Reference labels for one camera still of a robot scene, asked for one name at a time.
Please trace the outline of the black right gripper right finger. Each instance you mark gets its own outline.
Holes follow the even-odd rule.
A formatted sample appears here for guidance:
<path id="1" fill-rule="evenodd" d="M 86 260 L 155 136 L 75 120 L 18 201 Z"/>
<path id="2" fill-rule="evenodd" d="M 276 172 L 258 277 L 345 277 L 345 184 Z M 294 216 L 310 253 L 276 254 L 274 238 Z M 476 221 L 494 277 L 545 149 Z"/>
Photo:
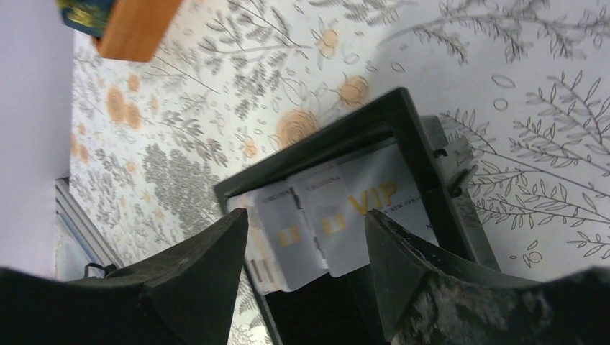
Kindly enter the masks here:
<path id="1" fill-rule="evenodd" d="M 607 344 L 609 269 L 548 282 L 506 275 L 365 217 L 370 268 L 392 344 Z"/>

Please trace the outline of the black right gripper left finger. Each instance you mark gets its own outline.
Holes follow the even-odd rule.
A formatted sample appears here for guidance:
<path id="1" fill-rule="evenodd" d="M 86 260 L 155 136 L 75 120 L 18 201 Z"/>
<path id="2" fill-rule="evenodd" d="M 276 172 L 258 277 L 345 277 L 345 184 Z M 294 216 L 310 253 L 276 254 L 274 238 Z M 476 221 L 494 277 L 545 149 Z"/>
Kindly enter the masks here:
<path id="1" fill-rule="evenodd" d="M 3 344 L 225 344 L 247 242 L 238 208 L 104 278 L 1 270 Z"/>

